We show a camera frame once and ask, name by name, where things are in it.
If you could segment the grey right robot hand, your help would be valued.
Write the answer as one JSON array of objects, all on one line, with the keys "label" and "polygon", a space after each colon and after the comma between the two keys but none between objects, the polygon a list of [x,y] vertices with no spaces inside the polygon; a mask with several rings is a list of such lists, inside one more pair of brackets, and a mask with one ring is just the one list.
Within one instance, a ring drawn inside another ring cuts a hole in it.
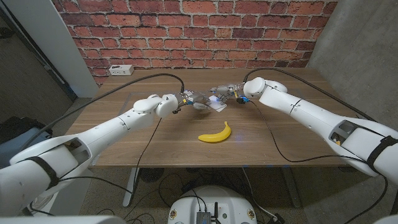
[{"label": "grey right robot hand", "polygon": [[211,88],[210,92],[216,95],[217,101],[222,105],[232,98],[236,99],[239,104],[245,104],[249,100],[243,93],[243,87],[243,83],[221,85]]}]

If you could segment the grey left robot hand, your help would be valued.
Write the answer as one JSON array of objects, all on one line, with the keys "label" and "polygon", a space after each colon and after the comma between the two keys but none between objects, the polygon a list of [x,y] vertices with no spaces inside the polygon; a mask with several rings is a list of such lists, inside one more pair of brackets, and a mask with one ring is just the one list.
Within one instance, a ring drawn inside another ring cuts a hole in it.
[{"label": "grey left robot hand", "polygon": [[208,106],[210,99],[203,93],[200,93],[199,91],[185,90],[183,93],[180,93],[176,97],[178,99],[179,107],[185,105],[191,105],[196,110],[210,109],[210,107]]}]

